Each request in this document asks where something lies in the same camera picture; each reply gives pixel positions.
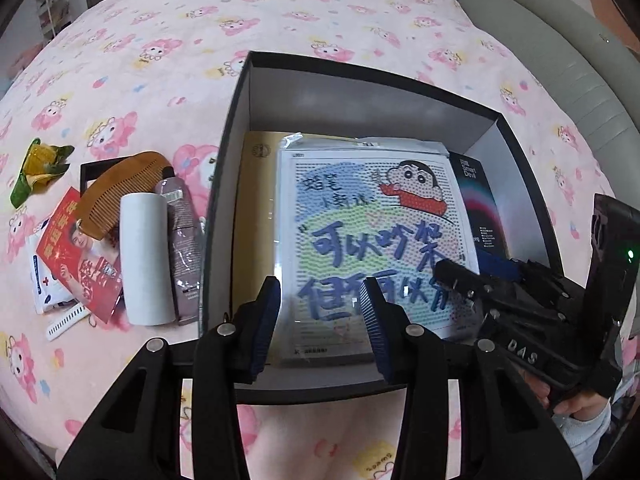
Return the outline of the person's right hand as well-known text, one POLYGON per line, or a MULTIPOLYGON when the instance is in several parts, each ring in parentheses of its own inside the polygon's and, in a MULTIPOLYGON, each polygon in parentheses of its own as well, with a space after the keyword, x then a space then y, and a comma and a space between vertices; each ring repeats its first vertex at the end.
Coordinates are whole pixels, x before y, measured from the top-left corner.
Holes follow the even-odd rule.
MULTIPOLYGON (((518 374, 524 382, 533 390, 534 395, 544 408, 550 408, 550 387, 541 379, 530 374, 524 368, 517 367, 518 374)), ((584 390, 570 399, 564 400, 552 408, 555 415, 570 416, 574 419, 588 422, 602 413, 608 399, 592 390, 584 390)))

